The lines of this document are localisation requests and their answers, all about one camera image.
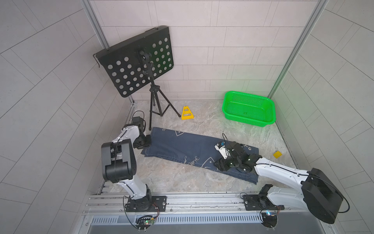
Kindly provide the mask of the blue patterned pillowcase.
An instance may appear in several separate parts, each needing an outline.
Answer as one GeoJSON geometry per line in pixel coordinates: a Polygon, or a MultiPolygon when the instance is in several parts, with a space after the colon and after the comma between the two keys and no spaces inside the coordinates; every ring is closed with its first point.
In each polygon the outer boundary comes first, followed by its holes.
{"type": "Polygon", "coordinates": [[[154,127],[150,133],[152,143],[142,150],[145,157],[157,157],[181,164],[220,173],[214,162],[223,156],[215,149],[222,139],[154,127]]]}

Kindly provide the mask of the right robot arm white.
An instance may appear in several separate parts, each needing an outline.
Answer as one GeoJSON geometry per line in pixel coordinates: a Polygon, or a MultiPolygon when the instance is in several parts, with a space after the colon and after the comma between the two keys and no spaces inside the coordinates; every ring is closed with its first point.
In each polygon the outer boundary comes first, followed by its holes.
{"type": "Polygon", "coordinates": [[[333,224],[340,207],[347,199],[333,182],[319,169],[299,170],[272,162],[261,155],[249,154],[236,142],[221,141],[215,145],[221,158],[214,166],[220,172],[237,169],[245,174],[255,173],[276,180],[287,189],[266,184],[257,195],[243,195],[248,211],[259,211],[259,219],[265,227],[274,228],[277,215],[285,207],[309,211],[320,221],[333,224]]]}

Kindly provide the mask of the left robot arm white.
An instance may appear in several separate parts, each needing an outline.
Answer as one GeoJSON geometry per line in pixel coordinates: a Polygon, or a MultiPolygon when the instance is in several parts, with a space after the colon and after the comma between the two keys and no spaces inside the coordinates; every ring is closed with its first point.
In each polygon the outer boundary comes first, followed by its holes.
{"type": "Polygon", "coordinates": [[[103,178],[119,184],[129,193],[128,203],[124,208],[126,211],[144,212],[152,207],[151,190],[136,175],[134,149],[148,148],[152,143],[151,136],[145,135],[145,130],[145,120],[133,117],[117,138],[101,145],[103,178]]]}

